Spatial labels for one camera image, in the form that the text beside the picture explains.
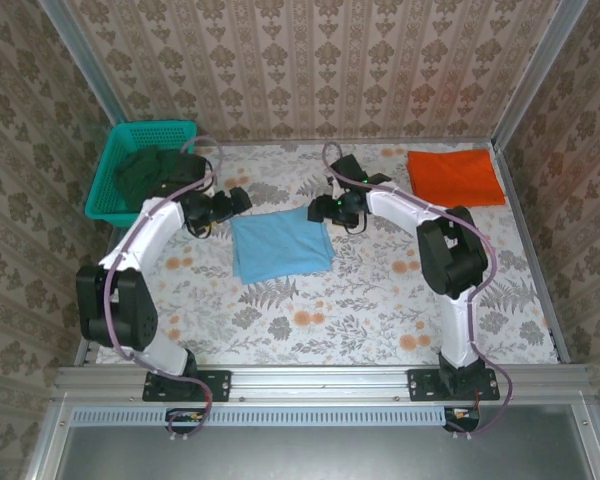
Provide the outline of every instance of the wall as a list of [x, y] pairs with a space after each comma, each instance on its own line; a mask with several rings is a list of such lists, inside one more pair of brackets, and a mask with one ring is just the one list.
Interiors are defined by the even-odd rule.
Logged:
[[108, 122], [35, 1], [0, 1], [0, 479], [35, 445], [80, 340], [74, 275], [105, 248], [83, 213]]
[[570, 353], [600, 398], [600, 0], [590, 0], [506, 148]]
[[558, 0], [69, 0], [130, 120], [487, 137]]

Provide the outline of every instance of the basket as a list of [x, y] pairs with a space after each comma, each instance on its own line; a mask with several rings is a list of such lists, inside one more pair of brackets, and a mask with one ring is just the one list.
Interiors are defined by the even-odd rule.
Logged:
[[142, 148], [157, 145], [160, 150], [180, 149], [195, 135], [196, 124], [181, 120], [121, 123], [113, 127], [91, 185], [85, 215], [116, 227], [133, 225], [139, 212], [130, 210], [120, 196], [114, 181], [116, 167]]

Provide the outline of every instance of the floral tablecloth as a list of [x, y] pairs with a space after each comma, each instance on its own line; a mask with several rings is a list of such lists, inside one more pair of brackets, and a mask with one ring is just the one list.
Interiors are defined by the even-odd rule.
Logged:
[[[343, 145], [369, 174], [411, 191], [406, 152], [490, 148], [473, 144]], [[227, 147], [220, 185], [240, 185], [254, 215], [308, 205], [327, 187], [322, 145]], [[210, 148], [199, 151], [212, 162]], [[499, 269], [479, 298], [477, 340], [501, 363], [556, 363], [557, 357], [508, 204], [472, 208], [495, 246]], [[147, 281], [160, 328], [200, 364], [396, 365], [437, 363], [440, 309], [421, 273], [417, 240], [382, 218], [363, 234], [328, 224], [333, 269], [244, 286], [233, 276], [230, 225], [198, 240], [174, 235]], [[100, 348], [98, 363], [119, 363]]]

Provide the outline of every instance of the cable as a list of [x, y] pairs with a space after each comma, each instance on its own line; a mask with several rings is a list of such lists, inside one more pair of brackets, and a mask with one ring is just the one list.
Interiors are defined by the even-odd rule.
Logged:
[[359, 232], [350, 232], [349, 227], [347, 227], [346, 225], [344, 226], [345, 232], [347, 232], [349, 235], [360, 235], [361, 233], [364, 233], [367, 230], [367, 212], [362, 212], [362, 213], [364, 214], [362, 230], [360, 230]]
[[184, 224], [185, 224], [185, 226], [187, 227], [187, 230], [189, 231], [189, 233], [190, 233], [191, 235], [193, 235], [194, 237], [196, 237], [197, 239], [204, 240], [204, 239], [206, 239], [206, 238], [209, 238], [209, 237], [211, 236], [211, 224], [209, 224], [209, 227], [208, 227], [207, 233], [206, 233], [205, 235], [198, 235], [198, 234], [197, 234], [197, 233], [196, 233], [196, 232], [193, 230], [193, 228], [191, 227], [191, 223], [189, 222], [189, 219], [186, 219], [186, 220], [185, 220], [185, 222], [184, 222]]
[[[209, 167], [209, 171], [210, 171], [211, 173], [213, 173], [213, 165], [211, 165], [211, 162], [210, 162], [210, 161], [209, 161], [209, 160], [208, 160], [206, 157], [202, 157], [202, 158], [204, 158], [205, 164], [206, 164], [206, 165]], [[196, 190], [196, 192], [201, 192], [201, 193], [204, 193], [204, 192], [206, 192], [207, 190], [209, 190], [211, 187], [213, 187], [214, 179], [215, 179], [215, 178], [214, 178], [214, 176], [212, 176], [212, 177], [211, 177], [211, 181], [209, 182], [209, 185], [207, 185], [207, 186], [205, 186], [205, 187], [202, 187], [202, 189], [200, 189], [200, 190]]]
[[178, 435], [182, 436], [183, 440], [186, 440], [188, 438], [189, 435], [193, 435], [194, 432], [196, 431], [196, 427], [192, 427], [191, 430], [189, 430], [187, 433], [176, 433], [173, 430], [173, 423], [175, 422], [176, 418], [182, 418], [182, 417], [189, 417], [193, 420], [195, 420], [193, 418], [194, 415], [198, 415], [197, 412], [173, 412], [170, 416], [169, 416], [169, 420], [167, 421], [167, 431], [169, 433], [171, 433], [171, 440], [175, 440], [176, 437]]
[[463, 428], [461, 428], [460, 426], [458, 426], [456, 424], [447, 422], [449, 425], [451, 425], [452, 427], [454, 427], [460, 433], [463, 433], [467, 437], [470, 437], [470, 435], [475, 435], [478, 433], [485, 432], [486, 430], [491, 428], [496, 423], [496, 421], [498, 421], [500, 419], [502, 414], [505, 412], [505, 410], [509, 406], [509, 403], [511, 402], [511, 397], [513, 396], [513, 381], [511, 380], [511, 377], [509, 376], [509, 374], [506, 372], [506, 370], [504, 368], [502, 368], [501, 366], [499, 366], [496, 363], [489, 360], [487, 358], [487, 356], [478, 349], [476, 342], [475, 342], [475, 332], [474, 332], [474, 326], [473, 326], [473, 308], [472, 308], [473, 307], [473, 299], [478, 295], [478, 293], [480, 293], [482, 290], [484, 290], [487, 287], [487, 285], [489, 285], [489, 283], [491, 283], [493, 281], [493, 279], [496, 276], [496, 272], [498, 271], [498, 258], [496, 257], [496, 252], [495, 252], [493, 246], [491, 245], [491, 242], [482, 232], [480, 232], [474, 225], [471, 225], [469, 222], [466, 222], [463, 219], [456, 217], [455, 215], [451, 215], [450, 213], [447, 213], [444, 210], [440, 210], [439, 208], [436, 208], [434, 205], [430, 204], [429, 202], [426, 202], [418, 197], [410, 195], [407, 192], [404, 192], [404, 191], [396, 189], [396, 188], [387, 187], [384, 185], [373, 185], [373, 184], [369, 184], [369, 183], [357, 182], [355, 180], [351, 180], [350, 178], [345, 177], [344, 175], [339, 174], [333, 168], [331, 168], [331, 165], [329, 165], [329, 162], [327, 160], [327, 150], [329, 149], [329, 147], [337, 148], [338, 155], [339, 155], [338, 158], [342, 158], [342, 156], [343, 156], [342, 147], [340, 146], [340, 144], [338, 142], [330, 141], [330, 142], [325, 143], [324, 147], [322, 148], [322, 162], [324, 163], [324, 165], [327, 168], [327, 170], [329, 171], [329, 173], [331, 173], [335, 178], [342, 180], [343, 182], [347, 182], [352, 185], [356, 185], [358, 187], [371, 188], [373, 190], [379, 190], [382, 192], [393, 193], [419, 208], [429, 210], [430, 212], [434, 213], [435, 215], [439, 215], [441, 217], [446, 218], [447, 220], [457, 223], [458, 225], [466, 228], [471, 233], [476, 235], [480, 239], [482, 244], [484, 245], [487, 253], [489, 254], [489, 258], [491, 260], [491, 271], [489, 272], [487, 279], [484, 282], [482, 282], [480, 285], [478, 285], [476, 287], [476, 289], [473, 290], [467, 298], [467, 313], [468, 313], [467, 322], [468, 322], [468, 328], [469, 328], [469, 341], [471, 342], [471, 348], [475, 352], [475, 354], [480, 359], [482, 359], [482, 361], [485, 364], [489, 365], [494, 370], [498, 371], [507, 380], [507, 386], [508, 386], [507, 395], [505, 396], [504, 401], [502, 402], [502, 406], [500, 407], [500, 409], [498, 410], [496, 415], [491, 419], [491, 421], [489, 421], [489, 423], [487, 423], [486, 425], [484, 425], [482, 427], [478, 427], [471, 433], [466, 432]]
[[[222, 162], [224, 161], [224, 152], [222, 151], [222, 147], [220, 146], [220, 144], [215, 139], [213, 139], [212, 137], [209, 137], [207, 135], [193, 137], [193, 138], [189, 139], [182, 146], [182, 148], [180, 149], [180, 153], [185, 153], [187, 151], [187, 148], [189, 148], [190, 145], [193, 145], [194, 143], [199, 142], [200, 140], [205, 140], [205, 141], [211, 142], [214, 146], [216, 146], [218, 148], [218, 154], [220, 156], [220, 160], [218, 161], [218, 164], [216, 165], [215, 172], [212, 170], [211, 172], [209, 172], [207, 175], [205, 175], [200, 180], [197, 180], [189, 185], [186, 185], [186, 186], [178, 189], [177, 191], [173, 192], [171, 195], [160, 200], [160, 202], [158, 202], [151, 210], [149, 210], [149, 212], [147, 212], [146, 214], [143, 215], [143, 217], [140, 219], [140, 222], [138, 222], [138, 224], [135, 226], [135, 228], [133, 228], [133, 230], [129, 234], [127, 241], [122, 245], [120, 252], [114, 259], [111, 267], [109, 268], [109, 271], [107, 272], [107, 275], [105, 276], [105, 280], [104, 280], [104, 294], [103, 294], [104, 295], [104, 297], [103, 297], [104, 298], [104, 319], [105, 319], [105, 323], [107, 324], [107, 332], [109, 333], [109, 338], [111, 339], [111, 344], [113, 345], [113, 350], [118, 355], [120, 355], [124, 360], [135, 362], [140, 367], [146, 368], [147, 370], [153, 372], [156, 375], [160, 375], [162, 377], [168, 378], [169, 380], [175, 380], [178, 382], [194, 383], [194, 384], [198, 385], [200, 388], [202, 388], [202, 390], [204, 392], [204, 396], [205, 396], [205, 403], [206, 403], [205, 411], [204, 411], [202, 418], [200, 419], [200, 422], [189, 433], [189, 435], [193, 435], [194, 433], [197, 433], [200, 430], [200, 428], [202, 428], [202, 426], [206, 422], [207, 418], [209, 417], [209, 414], [211, 413], [211, 407], [213, 404], [213, 394], [211, 392], [211, 389], [204, 382], [201, 382], [197, 378], [180, 377], [177, 375], [172, 375], [168, 372], [157, 369], [154, 366], [145, 363], [144, 361], [142, 361], [141, 359], [139, 359], [135, 355], [133, 355], [133, 353], [131, 353], [131, 354], [125, 353], [125, 351], [122, 349], [122, 345], [120, 345], [120, 341], [118, 340], [118, 337], [116, 335], [116, 332], [115, 332], [115, 329], [113, 326], [113, 316], [111, 314], [111, 285], [113, 283], [113, 276], [116, 272], [116, 269], [120, 265], [120, 262], [122, 262], [125, 254], [129, 251], [129, 248], [131, 247], [131, 245], [133, 245], [133, 242], [135, 241], [136, 237], [140, 234], [142, 229], [145, 227], [147, 222], [153, 217], [153, 215], [155, 215], [168, 202], [173, 201], [174, 199], [178, 198], [180, 195], [187, 193], [191, 190], [195, 190], [200, 185], [203, 185], [209, 179], [211, 179], [213, 182], [213, 179], [217, 178], [217, 176], [220, 173], [220, 170], [222, 168]], [[175, 432], [173, 432], [173, 430], [171, 430], [170, 433], [172, 435], [177, 435]]]
[[476, 388], [476, 403], [473, 405], [473, 408], [475, 408], [478, 411], [478, 415], [480, 415], [480, 391]]

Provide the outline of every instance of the light blue towel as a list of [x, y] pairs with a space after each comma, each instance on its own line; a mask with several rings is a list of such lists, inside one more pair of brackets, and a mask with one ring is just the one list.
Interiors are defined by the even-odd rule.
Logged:
[[335, 252], [327, 227], [307, 220], [307, 207], [230, 221], [233, 274], [244, 285], [331, 270]]

